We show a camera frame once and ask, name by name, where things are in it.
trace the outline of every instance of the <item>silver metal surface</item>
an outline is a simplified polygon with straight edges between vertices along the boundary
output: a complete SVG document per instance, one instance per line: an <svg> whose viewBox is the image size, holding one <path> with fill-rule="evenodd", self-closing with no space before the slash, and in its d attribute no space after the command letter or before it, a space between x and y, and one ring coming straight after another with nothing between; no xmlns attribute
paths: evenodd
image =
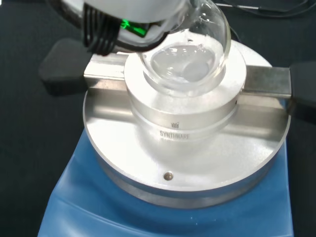
<svg viewBox="0 0 316 237"><path fill-rule="evenodd" d="M107 57L93 55L84 71L89 88L126 90L124 66L128 55L110 54Z"/></svg>
<svg viewBox="0 0 316 237"><path fill-rule="evenodd" d="M232 47L248 65L269 66L246 46L233 42ZM243 194L268 172L288 131L290 117L283 109L238 101L229 124L207 138L188 142L146 136L128 93L117 90L118 81L87 92L84 125L109 177L150 203L199 208ZM171 180L165 179L167 172Z"/></svg>
<svg viewBox="0 0 316 237"><path fill-rule="evenodd" d="M290 69L247 66L247 78L242 94L291 98Z"/></svg>
<svg viewBox="0 0 316 237"><path fill-rule="evenodd" d="M232 48L225 76L213 90L196 97L174 97L151 87L136 54L124 69L132 111L148 137L177 141L196 140L225 126L236 111L237 96L246 78L242 55Z"/></svg>

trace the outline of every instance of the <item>black surface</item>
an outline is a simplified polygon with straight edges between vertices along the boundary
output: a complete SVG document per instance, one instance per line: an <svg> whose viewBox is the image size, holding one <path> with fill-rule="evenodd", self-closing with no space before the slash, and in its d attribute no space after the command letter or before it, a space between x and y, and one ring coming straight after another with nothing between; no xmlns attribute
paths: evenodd
<svg viewBox="0 0 316 237"><path fill-rule="evenodd" d="M288 112L293 117L316 123L316 61L291 65L292 98Z"/></svg>
<svg viewBox="0 0 316 237"><path fill-rule="evenodd" d="M39 77L47 92L54 96L86 92L84 70L91 57L79 40L58 41L39 66Z"/></svg>
<svg viewBox="0 0 316 237"><path fill-rule="evenodd" d="M223 11L243 43L273 66L316 60L315 11L288 20ZM50 97L37 76L43 58L64 37L79 39L80 33L44 4L0 7L0 236L37 235L49 195L83 129L83 94ZM313 237L316 126L293 119L287 141L294 232Z"/></svg>

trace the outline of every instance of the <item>black cable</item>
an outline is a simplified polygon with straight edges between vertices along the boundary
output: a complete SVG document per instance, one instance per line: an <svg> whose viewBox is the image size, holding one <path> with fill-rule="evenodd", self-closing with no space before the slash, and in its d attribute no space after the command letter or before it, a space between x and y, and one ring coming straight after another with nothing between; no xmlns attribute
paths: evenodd
<svg viewBox="0 0 316 237"><path fill-rule="evenodd" d="M307 4L309 1L310 1L310 0L304 0L304 1L302 1L301 3L297 4L296 6L290 8L290 9L287 9L287 10L284 10L284 9L276 9L276 8L269 8L269 7L263 7L263 6L261 6L261 7L258 8L258 11L260 11L260 12L277 12L277 13L283 13L283 14L284 14L284 13L288 13L288 12L291 12L291 11L293 11L293 10L298 9L299 7L301 7L301 6L305 5L305 4Z"/></svg>
<svg viewBox="0 0 316 237"><path fill-rule="evenodd" d="M234 3L231 3L227 0L222 0L225 4L228 4L228 5L231 5L235 8L238 8L239 10L242 10L242 11L245 11L245 12L248 12L250 14L253 14L253 15L256 15L256 16L259 16L259 17L265 17L265 18L278 18L278 19L281 19L281 18L291 18L291 17L295 17L295 16L299 16L299 15L302 15L302 14L305 14L307 13L308 11L312 10L315 6L316 6L316 2L314 2L312 5L310 5L308 8L304 9L304 10L301 10L301 11L298 11L298 12L293 12L293 13L290 13L290 14L280 14L280 15L269 15L269 14L263 14L263 13L260 13L260 12L256 12L256 11L252 11L252 10L249 10L249 9L245 9L245 8L242 8Z"/></svg>
<svg viewBox="0 0 316 237"><path fill-rule="evenodd" d="M230 26L231 28L231 35L234 35L235 36L235 40L238 41L239 43L242 43L241 40L240 40L240 37L239 35L237 34L237 32Z"/></svg>

